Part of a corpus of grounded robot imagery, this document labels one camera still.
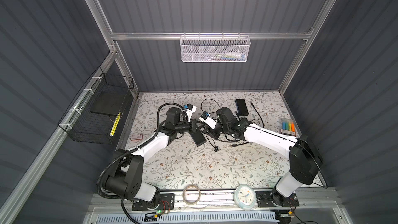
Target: black charging cable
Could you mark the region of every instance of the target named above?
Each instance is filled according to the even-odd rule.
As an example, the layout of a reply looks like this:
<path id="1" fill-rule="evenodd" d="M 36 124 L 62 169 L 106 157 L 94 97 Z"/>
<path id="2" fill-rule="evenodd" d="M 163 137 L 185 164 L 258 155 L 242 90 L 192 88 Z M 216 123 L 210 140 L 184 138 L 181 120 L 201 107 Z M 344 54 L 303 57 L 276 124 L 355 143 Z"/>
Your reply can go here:
<path id="1" fill-rule="evenodd" d="M 232 147 L 237 147 L 237 146 L 242 146 L 242 145 L 248 144 L 248 143 L 250 143 L 250 142 L 241 143 L 241 144 L 233 144 L 233 145 L 231 145 L 231 146 L 232 146 Z"/>
<path id="2" fill-rule="evenodd" d="M 127 209 L 124 206 L 124 199 L 122 199 L 122 201 L 120 202 L 120 205 L 122 206 L 122 210 L 123 210 L 124 214 L 127 216 L 127 218 L 129 218 L 129 220 L 131 220 L 134 224 L 140 224 L 138 221 L 136 221 L 132 218 L 132 216 L 129 214 L 129 212 L 127 212 Z"/>
<path id="3" fill-rule="evenodd" d="M 258 117 L 260 117 L 261 122 L 263 123 L 263 128 L 265 128 L 266 126 L 264 125 L 264 121 L 263 118 L 261 117 L 260 113 L 257 112 L 257 109 L 254 107 L 253 102 L 250 102 L 251 106 L 254 108 L 254 110 L 256 111 L 256 113 L 258 114 Z"/>

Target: gray corrugated wall panel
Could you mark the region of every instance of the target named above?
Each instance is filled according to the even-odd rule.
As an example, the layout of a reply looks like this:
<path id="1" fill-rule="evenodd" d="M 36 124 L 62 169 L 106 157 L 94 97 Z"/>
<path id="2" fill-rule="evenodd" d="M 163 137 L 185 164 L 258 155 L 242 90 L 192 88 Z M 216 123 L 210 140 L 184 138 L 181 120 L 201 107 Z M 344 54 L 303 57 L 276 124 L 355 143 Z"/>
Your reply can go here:
<path id="1" fill-rule="evenodd" d="M 99 1 L 114 32 L 301 32 L 325 0 Z"/>
<path id="2" fill-rule="evenodd" d="M 3 204 L 109 49 L 84 0 L 0 0 L 0 15 Z M 36 212 L 36 218 L 47 222 L 54 215 L 51 208 L 58 210 L 55 213 L 63 209 L 76 223 L 82 220 L 94 192 L 93 181 L 112 149 L 66 142 L 22 213 Z M 57 205 L 62 198 L 84 201 L 75 207 Z"/>
<path id="3" fill-rule="evenodd" d="M 185 63 L 176 40 L 119 40 L 141 91 L 278 89 L 301 40 L 253 40 L 247 62 Z"/>
<path id="4" fill-rule="evenodd" d="M 81 223 L 114 147 L 67 138 L 14 223 Z"/>
<path id="5" fill-rule="evenodd" d="M 355 223 L 398 211 L 397 5 L 337 0 L 285 93 Z"/>

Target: black mounting plate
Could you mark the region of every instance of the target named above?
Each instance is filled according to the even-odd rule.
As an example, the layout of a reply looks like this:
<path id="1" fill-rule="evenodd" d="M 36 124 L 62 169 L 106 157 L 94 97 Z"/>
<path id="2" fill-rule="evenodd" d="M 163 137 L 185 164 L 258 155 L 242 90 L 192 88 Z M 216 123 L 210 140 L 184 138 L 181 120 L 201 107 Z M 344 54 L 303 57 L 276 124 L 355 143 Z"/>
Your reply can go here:
<path id="1" fill-rule="evenodd" d="M 168 202 L 170 204 L 170 210 L 172 210 L 174 208 L 174 194 L 160 194 L 159 206 L 157 206 L 153 211 L 163 210 L 163 208 L 165 210 L 169 209 L 167 203 L 165 203 L 165 207 L 163 207 L 162 201 Z M 150 209 L 147 209 L 145 202 L 142 202 L 142 200 L 139 200 L 138 202 L 135 202 L 132 204 L 131 210 L 132 211 L 148 211 Z"/>
<path id="2" fill-rule="evenodd" d="M 267 191 L 256 191 L 256 198 L 257 198 L 257 205 L 259 208 L 270 208 L 270 207 L 279 207 L 276 206 L 271 200 L 268 200 L 267 198 L 270 197 L 271 190 Z M 299 206 L 299 200 L 297 199 L 296 194 L 293 193 L 293 207 Z M 284 204 L 282 207 L 291 207 L 289 203 Z"/>

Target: floral tablecloth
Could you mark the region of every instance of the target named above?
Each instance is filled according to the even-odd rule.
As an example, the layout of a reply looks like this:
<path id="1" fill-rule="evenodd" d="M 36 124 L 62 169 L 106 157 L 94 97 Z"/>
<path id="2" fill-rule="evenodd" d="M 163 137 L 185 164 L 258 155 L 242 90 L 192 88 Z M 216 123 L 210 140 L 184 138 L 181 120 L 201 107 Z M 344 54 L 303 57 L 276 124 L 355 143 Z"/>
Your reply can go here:
<path id="1" fill-rule="evenodd" d="M 260 121 L 255 120 L 259 117 L 250 105 L 252 101 L 261 114 L 266 129 L 275 132 L 278 131 L 279 117 L 290 118 L 279 92 L 144 93 L 130 137 L 139 133 L 143 134 L 143 140 L 150 137 L 156 128 L 157 109 L 166 102 L 197 106 L 192 118 L 199 119 L 202 114 L 200 106 L 206 98 L 216 100 L 221 107 L 229 107 L 232 112 L 236 111 L 235 99 L 245 99 L 249 110 L 248 119 L 259 124 Z M 169 107 L 162 108 L 160 121 L 166 118 Z M 206 100 L 203 103 L 204 111 L 214 112 L 217 109 L 214 101 Z M 126 148 L 140 142 L 142 140 L 131 141 L 129 138 Z M 264 146 L 250 143 L 232 147 L 231 144 L 220 141 L 216 141 L 216 145 L 220 148 L 218 152 L 214 152 L 209 142 L 196 147 L 186 133 L 148 160 L 144 165 L 143 180 L 161 189 L 183 189 L 191 183 L 201 189 L 231 189 L 242 183 L 253 188 L 272 188 L 289 170 L 287 158 Z"/>

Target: round clock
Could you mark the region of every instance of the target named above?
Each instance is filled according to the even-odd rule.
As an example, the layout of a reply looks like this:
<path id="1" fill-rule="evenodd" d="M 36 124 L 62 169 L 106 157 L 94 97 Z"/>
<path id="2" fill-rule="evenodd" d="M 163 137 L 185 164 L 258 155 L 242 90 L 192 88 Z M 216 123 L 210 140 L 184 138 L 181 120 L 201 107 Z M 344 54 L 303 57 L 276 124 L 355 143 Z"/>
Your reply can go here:
<path id="1" fill-rule="evenodd" d="M 234 193 L 234 201 L 243 210 L 251 210 L 256 203 L 256 192 L 245 184 L 239 185 Z"/>

